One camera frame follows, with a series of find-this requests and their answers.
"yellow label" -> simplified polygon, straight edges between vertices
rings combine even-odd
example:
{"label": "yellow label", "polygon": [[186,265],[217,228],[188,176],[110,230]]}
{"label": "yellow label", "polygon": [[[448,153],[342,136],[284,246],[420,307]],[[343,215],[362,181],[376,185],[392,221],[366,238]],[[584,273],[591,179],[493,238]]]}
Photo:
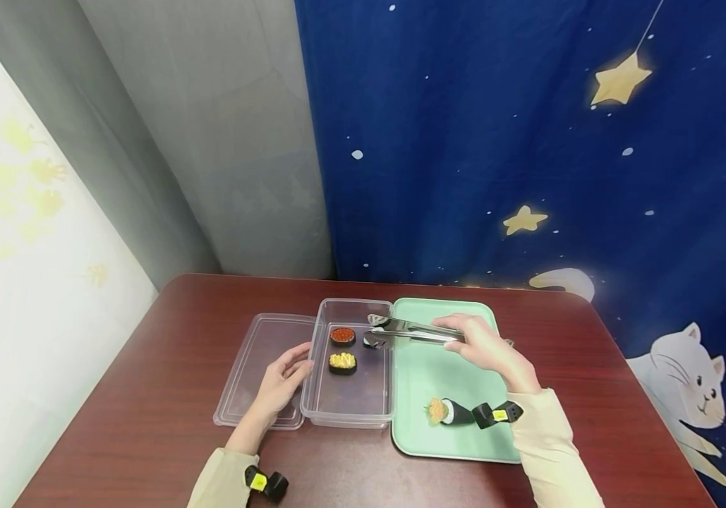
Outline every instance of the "yellow label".
{"label": "yellow label", "polygon": [[253,478],[252,483],[250,483],[250,488],[252,488],[252,490],[263,491],[266,487],[267,477],[264,475],[260,475],[259,473],[255,473],[255,477]]}

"white wall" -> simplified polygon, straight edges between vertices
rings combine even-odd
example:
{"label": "white wall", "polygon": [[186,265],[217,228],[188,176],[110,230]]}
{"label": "white wall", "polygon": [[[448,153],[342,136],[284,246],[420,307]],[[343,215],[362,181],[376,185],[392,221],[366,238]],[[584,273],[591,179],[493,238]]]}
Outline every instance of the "white wall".
{"label": "white wall", "polygon": [[156,291],[0,64],[0,507]]}

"red-brown table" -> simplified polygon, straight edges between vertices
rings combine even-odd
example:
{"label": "red-brown table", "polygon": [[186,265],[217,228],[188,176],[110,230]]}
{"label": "red-brown table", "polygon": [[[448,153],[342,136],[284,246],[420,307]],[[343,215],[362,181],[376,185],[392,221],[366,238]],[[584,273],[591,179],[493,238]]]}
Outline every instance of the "red-brown table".
{"label": "red-brown table", "polygon": [[[713,507],[591,305],[571,294],[187,274],[172,280],[16,503],[17,508],[185,507],[230,429],[213,424],[260,312],[315,315],[324,298],[482,301],[554,388],[607,507]],[[271,432],[262,468],[282,507],[534,507],[520,466],[412,459],[389,430]],[[252,506],[267,506],[254,497]]]}

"metal tongs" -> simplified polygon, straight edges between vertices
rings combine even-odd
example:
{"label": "metal tongs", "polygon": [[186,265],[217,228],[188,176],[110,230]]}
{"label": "metal tongs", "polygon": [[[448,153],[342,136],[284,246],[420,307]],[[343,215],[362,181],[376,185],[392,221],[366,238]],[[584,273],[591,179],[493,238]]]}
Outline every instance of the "metal tongs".
{"label": "metal tongs", "polygon": [[[369,314],[368,323],[372,329],[363,334],[363,338],[375,344],[394,337],[406,337],[414,341],[430,342],[433,344],[444,344],[446,342],[464,342],[464,333],[452,328],[444,328],[432,325],[422,325],[420,322],[398,320],[395,317]],[[508,339],[510,346],[514,342]]]}

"mint green plate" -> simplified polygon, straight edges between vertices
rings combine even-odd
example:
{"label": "mint green plate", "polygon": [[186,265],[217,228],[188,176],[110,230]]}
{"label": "mint green plate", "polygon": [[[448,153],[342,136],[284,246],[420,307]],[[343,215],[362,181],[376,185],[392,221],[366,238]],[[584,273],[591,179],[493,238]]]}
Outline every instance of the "mint green plate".
{"label": "mint green plate", "polygon": [[[392,315],[430,325],[453,312],[480,315],[497,329],[490,307],[474,301],[400,298]],[[481,430],[473,425],[431,425],[425,406],[433,397],[449,398],[466,408],[482,402],[496,407],[507,400],[507,386],[497,373],[481,370],[437,344],[398,338],[394,344],[394,419],[391,436],[402,453],[519,464],[508,423]]]}

